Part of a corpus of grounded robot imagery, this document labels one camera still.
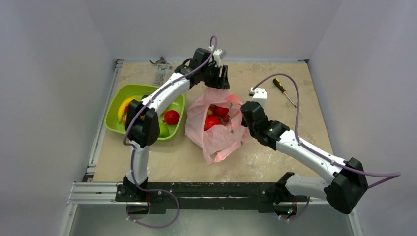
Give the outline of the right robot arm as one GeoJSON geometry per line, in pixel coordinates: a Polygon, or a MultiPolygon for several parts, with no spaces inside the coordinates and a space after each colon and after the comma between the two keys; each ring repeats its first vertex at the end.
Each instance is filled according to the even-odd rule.
{"type": "Polygon", "coordinates": [[[262,106],[248,101],[241,106],[242,125],[260,144],[284,153],[309,167],[318,177],[286,173],[273,190],[277,203],[295,196],[326,200],[334,209],[349,214],[368,189],[363,165],[355,158],[344,160],[308,143],[288,126],[269,120],[262,106]]]}

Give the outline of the shiny red fake apple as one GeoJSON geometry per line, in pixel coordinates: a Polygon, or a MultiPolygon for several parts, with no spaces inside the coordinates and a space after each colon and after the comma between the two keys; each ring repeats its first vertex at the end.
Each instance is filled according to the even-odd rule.
{"type": "Polygon", "coordinates": [[[211,129],[213,126],[220,125],[220,124],[221,124],[221,121],[218,117],[216,117],[216,116],[207,116],[206,119],[205,119],[203,130],[207,131],[207,130],[211,129]]]}

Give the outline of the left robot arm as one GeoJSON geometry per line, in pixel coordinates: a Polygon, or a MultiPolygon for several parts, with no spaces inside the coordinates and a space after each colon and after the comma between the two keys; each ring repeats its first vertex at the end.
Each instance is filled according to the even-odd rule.
{"type": "Polygon", "coordinates": [[[221,60],[226,51],[198,48],[192,58],[178,66],[171,77],[154,93],[128,104],[123,143],[132,148],[129,172],[123,180],[127,194],[134,201],[145,198],[150,147],[160,134],[159,116],[180,95],[203,82],[215,89],[229,89],[228,67],[221,60]]]}

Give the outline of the pink plastic bag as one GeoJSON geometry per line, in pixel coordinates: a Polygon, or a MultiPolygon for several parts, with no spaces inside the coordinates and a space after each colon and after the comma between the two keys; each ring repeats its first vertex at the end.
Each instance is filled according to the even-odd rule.
{"type": "Polygon", "coordinates": [[[208,164],[225,160],[243,145],[248,129],[241,124],[240,108],[243,102],[229,90],[205,88],[187,108],[185,135],[202,148],[203,157],[208,164]],[[229,109],[230,120],[227,124],[217,124],[204,130],[204,123],[210,105],[229,109]]]}

